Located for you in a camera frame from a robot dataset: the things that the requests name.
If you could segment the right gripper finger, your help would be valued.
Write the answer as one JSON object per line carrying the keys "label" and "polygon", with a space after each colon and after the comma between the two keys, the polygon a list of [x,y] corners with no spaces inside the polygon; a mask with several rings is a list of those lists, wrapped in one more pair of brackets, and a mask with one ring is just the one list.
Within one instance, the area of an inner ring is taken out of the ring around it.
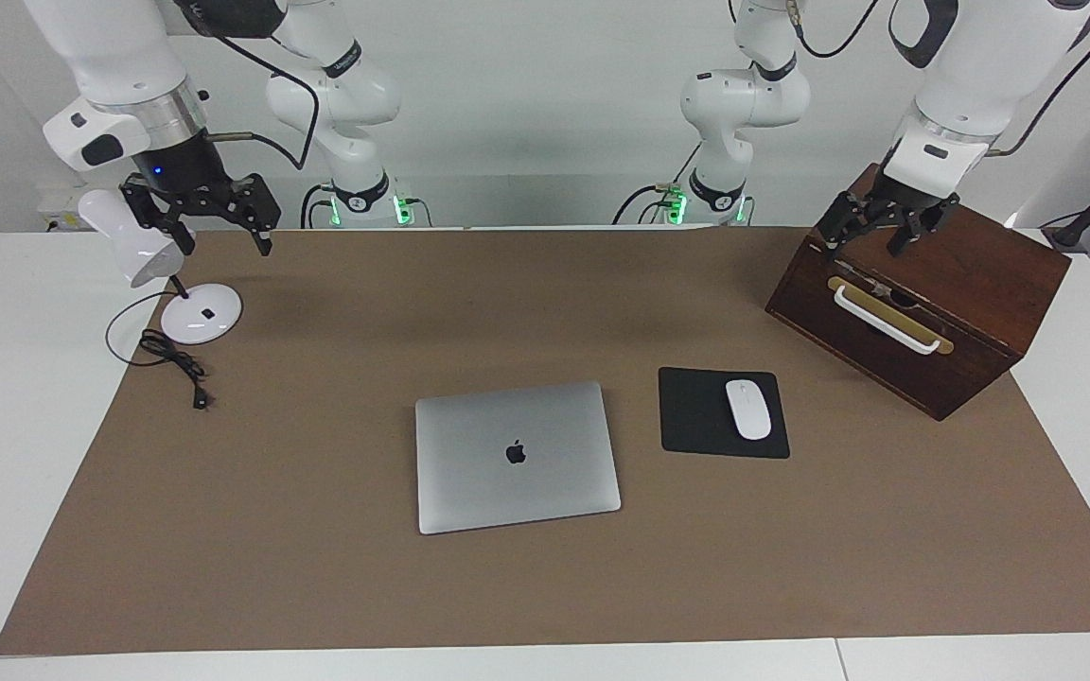
{"label": "right gripper finger", "polygon": [[261,174],[230,182],[230,223],[246,230],[261,257],[272,253],[272,230],[281,215],[278,200]]}
{"label": "right gripper finger", "polygon": [[157,205],[150,186],[140,174],[130,174],[118,190],[140,228],[156,230],[165,238],[170,238],[184,255],[194,253],[196,241],[181,220],[181,207],[177,205],[164,208]]}

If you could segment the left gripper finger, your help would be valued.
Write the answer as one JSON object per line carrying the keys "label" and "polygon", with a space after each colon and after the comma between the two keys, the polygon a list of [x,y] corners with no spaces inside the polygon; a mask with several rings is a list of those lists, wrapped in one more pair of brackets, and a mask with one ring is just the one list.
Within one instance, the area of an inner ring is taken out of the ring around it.
{"label": "left gripper finger", "polygon": [[959,194],[952,193],[946,199],[925,208],[897,206],[895,208],[895,233],[888,241],[891,255],[901,255],[904,250],[927,234],[934,234],[960,202]]}
{"label": "left gripper finger", "polygon": [[873,223],[865,215],[865,202],[853,193],[836,194],[815,224],[815,232],[823,242],[823,258],[835,260],[841,246],[872,232]]}

